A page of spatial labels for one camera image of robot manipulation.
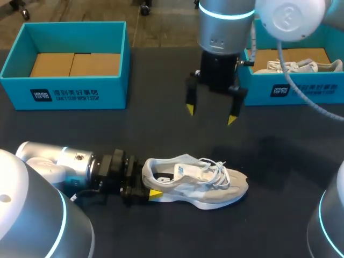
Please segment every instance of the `yellow pad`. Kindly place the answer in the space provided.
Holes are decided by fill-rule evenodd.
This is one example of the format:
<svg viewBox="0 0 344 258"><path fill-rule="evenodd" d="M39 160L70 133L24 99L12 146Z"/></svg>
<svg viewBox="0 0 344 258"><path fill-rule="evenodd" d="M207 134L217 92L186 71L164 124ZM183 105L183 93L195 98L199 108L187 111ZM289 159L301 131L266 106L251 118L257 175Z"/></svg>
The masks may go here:
<svg viewBox="0 0 344 258"><path fill-rule="evenodd" d="M236 117L236 116L230 115L230 118L228 119L228 124L227 124L227 125L232 124L232 122L234 122L237 118L238 118L238 117Z"/></svg>
<svg viewBox="0 0 344 258"><path fill-rule="evenodd" d="M151 190L149 192L149 200L157 199L163 196L162 192L156 191L156 190Z"/></svg>
<svg viewBox="0 0 344 258"><path fill-rule="evenodd" d="M195 110L194 105L187 104L187 108L188 108L190 114L193 116L194 115L194 110Z"/></svg>

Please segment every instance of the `sneaker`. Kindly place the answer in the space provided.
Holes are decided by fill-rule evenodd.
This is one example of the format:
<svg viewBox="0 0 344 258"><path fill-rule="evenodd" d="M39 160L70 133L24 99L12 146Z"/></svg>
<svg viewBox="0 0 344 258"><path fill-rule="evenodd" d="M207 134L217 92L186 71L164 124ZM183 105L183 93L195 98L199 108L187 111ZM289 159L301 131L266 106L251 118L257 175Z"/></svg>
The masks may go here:
<svg viewBox="0 0 344 258"><path fill-rule="evenodd" d="M312 59L306 59L296 62L285 63L288 73L318 73L318 72L341 72L343 71L343 62L336 60L330 64L316 63ZM280 74L283 73L279 61L269 61L268 69L255 72L255 74Z"/></svg>
<svg viewBox="0 0 344 258"><path fill-rule="evenodd" d="M149 159L142 169L144 185L161 192L156 202L185 201L202 210L218 209L238 201L248 189L246 176L222 162L188 154L169 160Z"/></svg>

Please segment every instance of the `shoelace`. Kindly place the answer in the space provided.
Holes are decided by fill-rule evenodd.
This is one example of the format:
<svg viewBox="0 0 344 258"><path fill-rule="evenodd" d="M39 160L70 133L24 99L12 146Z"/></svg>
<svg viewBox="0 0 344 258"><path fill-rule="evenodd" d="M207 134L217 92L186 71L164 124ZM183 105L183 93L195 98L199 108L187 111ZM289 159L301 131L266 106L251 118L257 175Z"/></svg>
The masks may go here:
<svg viewBox="0 0 344 258"><path fill-rule="evenodd" d="M204 157L199 160L206 162L206 165L204 168L202 168L202 170L206 171L208 169L211 169L213 170L214 175L209 181L198 182L198 184L212 184L214 187L226 187L230 184L231 179L227 169L224 167L225 162L215 162Z"/></svg>
<svg viewBox="0 0 344 258"><path fill-rule="evenodd" d="M297 71L297 69L299 68L299 66L295 62L285 63L285 66L286 66L288 71ZM279 61L269 61L268 62L268 70L275 70L280 74L283 72L281 64Z"/></svg>

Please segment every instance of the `dark table surface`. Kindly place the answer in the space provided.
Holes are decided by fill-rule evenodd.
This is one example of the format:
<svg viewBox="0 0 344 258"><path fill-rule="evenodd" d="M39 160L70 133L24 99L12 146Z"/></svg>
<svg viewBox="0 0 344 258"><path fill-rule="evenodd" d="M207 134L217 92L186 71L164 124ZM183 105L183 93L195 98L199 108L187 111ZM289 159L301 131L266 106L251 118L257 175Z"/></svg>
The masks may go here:
<svg viewBox="0 0 344 258"><path fill-rule="evenodd" d="M0 52L0 67L7 51ZM88 200L95 257L309 257L306 228L343 160L344 125L307 106L246 107L226 126L230 99L201 90L198 113L184 106L196 48L134 49L124 111L20 111L0 88L0 147L24 141L140 158L189 153L226 161L249 177L246 198L214 211L187 203L126 208ZM344 114L342 105L326 106Z"/></svg>

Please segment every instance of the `blue box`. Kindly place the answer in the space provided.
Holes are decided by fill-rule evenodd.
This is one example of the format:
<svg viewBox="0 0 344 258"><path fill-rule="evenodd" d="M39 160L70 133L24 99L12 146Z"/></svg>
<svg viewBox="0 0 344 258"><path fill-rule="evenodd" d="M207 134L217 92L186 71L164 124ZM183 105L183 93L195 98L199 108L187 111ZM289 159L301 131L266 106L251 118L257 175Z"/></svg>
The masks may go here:
<svg viewBox="0 0 344 258"><path fill-rule="evenodd" d="M255 21L255 25L258 51L276 49L276 39L268 34L259 19ZM337 59L344 61L343 44L344 33L326 25L321 25L302 41L282 43L283 49L324 48L330 62ZM242 58L249 59L247 50ZM305 104L290 88L283 74L254 74L251 67L240 67L238 74L240 84L249 90L246 106ZM291 78L309 99L318 104L344 103L344 73L297 73L291 74Z"/></svg>
<svg viewBox="0 0 344 258"><path fill-rule="evenodd" d="M30 77L38 53L120 53L118 76ZM125 22L25 23L0 82L16 110L124 109L129 73ZM84 98L61 96L73 91Z"/></svg>

